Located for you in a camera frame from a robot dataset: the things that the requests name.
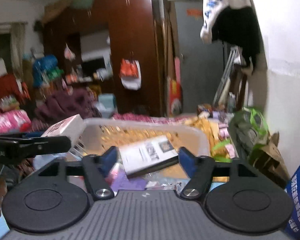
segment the white container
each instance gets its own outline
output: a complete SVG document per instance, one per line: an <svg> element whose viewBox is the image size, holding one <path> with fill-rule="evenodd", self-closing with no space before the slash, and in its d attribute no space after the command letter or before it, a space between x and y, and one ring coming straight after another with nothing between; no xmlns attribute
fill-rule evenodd
<svg viewBox="0 0 300 240"><path fill-rule="evenodd" d="M178 138L182 142L182 146L186 147L196 156L210 156L210 145L206 135L192 127L181 124L154 124L134 121L120 121L103 118L85 119L86 129L84 130L81 141L85 146L85 151L88 154L93 154L94 151L102 149L103 132L102 126L120 127L120 129L135 129L135 130L157 130L162 132L176 132Z"/></svg>

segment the red cloth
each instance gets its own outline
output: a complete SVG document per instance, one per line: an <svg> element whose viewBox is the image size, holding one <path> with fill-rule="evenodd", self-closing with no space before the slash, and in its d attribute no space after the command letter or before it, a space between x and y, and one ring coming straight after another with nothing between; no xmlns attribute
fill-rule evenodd
<svg viewBox="0 0 300 240"><path fill-rule="evenodd" d="M0 99L9 95L14 95L16 99L22 103L22 94L19 91L16 78L13 74L0 77Z"/></svg>

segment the brown wooden wardrobe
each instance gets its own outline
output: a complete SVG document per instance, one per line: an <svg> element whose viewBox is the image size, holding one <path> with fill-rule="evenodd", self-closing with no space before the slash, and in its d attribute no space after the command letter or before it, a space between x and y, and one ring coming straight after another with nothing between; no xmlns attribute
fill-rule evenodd
<svg viewBox="0 0 300 240"><path fill-rule="evenodd" d="M108 29L113 78L101 83L103 93L114 93L119 113L142 106L152 116L163 116L163 42L159 0L95 0L90 10L67 8L45 25L44 52L54 54L66 73L82 62L80 35ZM64 58L66 43L76 60ZM119 78L122 59L138 60L141 89L127 90Z"/></svg>

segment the round black disc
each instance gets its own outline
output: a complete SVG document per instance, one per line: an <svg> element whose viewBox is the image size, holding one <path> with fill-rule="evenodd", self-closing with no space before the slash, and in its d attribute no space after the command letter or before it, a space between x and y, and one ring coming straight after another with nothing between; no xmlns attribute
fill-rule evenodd
<svg viewBox="0 0 300 240"><path fill-rule="evenodd" d="M24 232L51 233L74 225L87 212L86 193L55 177L21 183L4 198L2 213L10 227Z"/></svg>
<svg viewBox="0 0 300 240"><path fill-rule="evenodd" d="M245 234L266 234L286 225L292 212L288 195L275 184L242 178L212 190L205 201L208 215L220 226Z"/></svg>

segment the gray ribbed surface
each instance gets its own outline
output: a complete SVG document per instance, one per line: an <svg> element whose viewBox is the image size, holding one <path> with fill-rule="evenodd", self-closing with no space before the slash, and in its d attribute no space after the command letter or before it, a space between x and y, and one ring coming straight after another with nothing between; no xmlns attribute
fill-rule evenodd
<svg viewBox="0 0 300 240"><path fill-rule="evenodd" d="M4 240L286 240L282 232L248 237L213 224L196 202L174 191L121 191L111 200L95 202L75 226L55 234L28 236L11 231Z"/></svg>

